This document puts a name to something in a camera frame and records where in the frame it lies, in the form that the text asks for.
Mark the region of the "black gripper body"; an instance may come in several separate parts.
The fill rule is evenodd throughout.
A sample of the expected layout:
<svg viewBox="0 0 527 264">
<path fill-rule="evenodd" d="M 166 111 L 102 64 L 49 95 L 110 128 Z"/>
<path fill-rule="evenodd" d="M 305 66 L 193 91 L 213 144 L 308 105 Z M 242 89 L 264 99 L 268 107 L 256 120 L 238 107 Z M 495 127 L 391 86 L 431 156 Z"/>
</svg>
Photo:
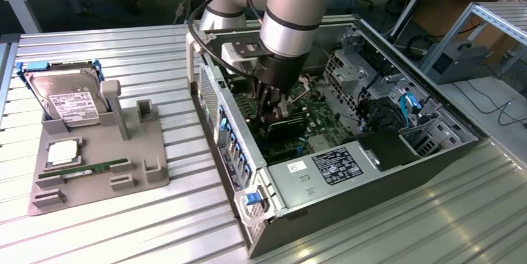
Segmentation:
<svg viewBox="0 0 527 264">
<path fill-rule="evenodd" d="M 277 54 L 257 57 L 254 80 L 288 93 L 296 84 L 308 54 L 284 57 Z"/>
</svg>

